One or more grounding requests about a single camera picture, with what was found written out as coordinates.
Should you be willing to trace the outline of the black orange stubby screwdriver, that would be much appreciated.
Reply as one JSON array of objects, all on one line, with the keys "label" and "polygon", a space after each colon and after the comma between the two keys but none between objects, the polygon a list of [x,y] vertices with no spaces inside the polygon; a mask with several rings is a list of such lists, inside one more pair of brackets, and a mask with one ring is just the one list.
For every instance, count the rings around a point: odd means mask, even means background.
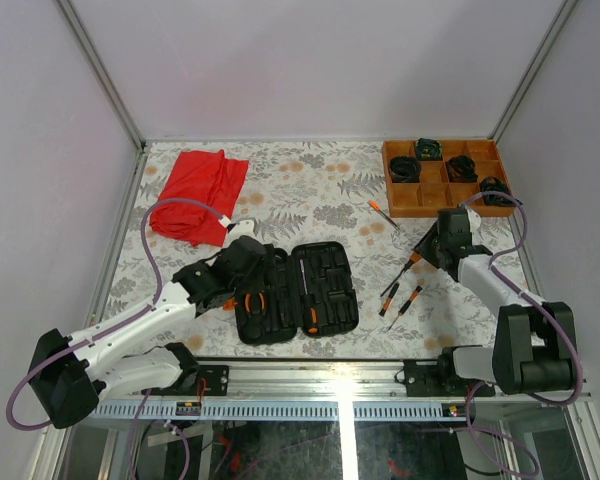
[{"label": "black orange stubby screwdriver", "polygon": [[400,280],[400,278],[406,272],[408,272],[420,259],[421,259],[421,256],[417,252],[413,252],[411,254],[411,256],[409,257],[408,261],[404,264],[404,266],[399,271],[399,273],[396,275],[396,277],[382,291],[382,293],[380,294],[380,296],[383,297],[384,295],[386,295],[391,290],[391,288]]}]

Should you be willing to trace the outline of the orange black pliers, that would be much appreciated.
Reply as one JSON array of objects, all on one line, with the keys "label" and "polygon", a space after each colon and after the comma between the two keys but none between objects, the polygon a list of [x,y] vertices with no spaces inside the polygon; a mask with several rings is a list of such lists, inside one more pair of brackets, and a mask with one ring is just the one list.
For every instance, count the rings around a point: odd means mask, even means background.
[{"label": "orange black pliers", "polygon": [[244,298],[244,308],[248,315],[261,315],[266,311],[266,297],[263,292],[248,293]]}]

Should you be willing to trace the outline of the black plastic tool case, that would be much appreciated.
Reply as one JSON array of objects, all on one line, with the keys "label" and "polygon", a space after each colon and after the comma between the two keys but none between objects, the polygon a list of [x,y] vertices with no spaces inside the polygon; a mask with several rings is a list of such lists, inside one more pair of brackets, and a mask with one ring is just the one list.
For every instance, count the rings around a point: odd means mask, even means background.
[{"label": "black plastic tool case", "polygon": [[[255,292],[241,291],[233,297],[236,328],[246,345],[272,345],[293,339],[298,332],[310,338],[346,334],[359,324],[356,291],[344,246],[335,241],[298,245],[290,252],[274,246],[274,255],[264,272],[263,286]],[[318,333],[311,325],[305,301],[299,260],[305,262],[308,290],[317,312]],[[248,315],[244,298],[263,292],[266,311]]]}]

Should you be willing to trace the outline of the large black handled screwdriver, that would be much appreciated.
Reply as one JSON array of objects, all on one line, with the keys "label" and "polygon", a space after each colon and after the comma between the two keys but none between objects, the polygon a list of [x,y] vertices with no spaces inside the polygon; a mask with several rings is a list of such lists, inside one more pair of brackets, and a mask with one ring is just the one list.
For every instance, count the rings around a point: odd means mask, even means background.
[{"label": "large black handled screwdriver", "polygon": [[317,312],[316,312],[315,307],[313,306],[313,304],[311,302],[311,296],[310,296],[309,290],[308,290],[308,282],[307,282],[307,277],[306,277],[306,269],[305,269],[305,262],[304,262],[304,260],[300,259],[299,260],[299,264],[300,264],[300,272],[301,272],[302,282],[303,282],[303,289],[304,289],[305,301],[306,301],[306,304],[308,306],[309,316],[310,316],[310,319],[311,319],[311,325],[308,328],[308,332],[310,334],[317,334],[318,333]]}]

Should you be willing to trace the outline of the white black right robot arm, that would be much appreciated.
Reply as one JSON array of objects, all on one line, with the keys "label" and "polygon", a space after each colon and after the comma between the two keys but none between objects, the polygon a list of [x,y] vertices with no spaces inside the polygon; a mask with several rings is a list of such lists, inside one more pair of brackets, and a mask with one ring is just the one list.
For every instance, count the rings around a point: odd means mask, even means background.
[{"label": "white black right robot arm", "polygon": [[491,347],[446,347],[438,356],[436,382],[458,394],[471,381],[496,385],[505,394],[537,398],[544,392],[578,393],[583,380],[574,318],[563,302],[548,302],[497,271],[494,254],[474,242],[480,217],[447,208],[416,244],[421,259],[470,290],[496,318]]}]

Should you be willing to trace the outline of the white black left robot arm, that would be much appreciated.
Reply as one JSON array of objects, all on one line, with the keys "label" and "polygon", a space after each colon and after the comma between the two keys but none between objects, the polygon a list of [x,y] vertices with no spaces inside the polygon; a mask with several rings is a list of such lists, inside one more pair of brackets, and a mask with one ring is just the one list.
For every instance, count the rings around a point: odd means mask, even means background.
[{"label": "white black left robot arm", "polygon": [[28,383],[51,425],[73,426],[112,396],[149,388],[192,392],[199,371],[185,347],[171,343],[141,355],[134,349],[181,321],[222,307],[256,282],[266,254],[259,241],[241,236],[210,259],[181,268],[156,298],[71,335],[56,329],[43,334]]}]

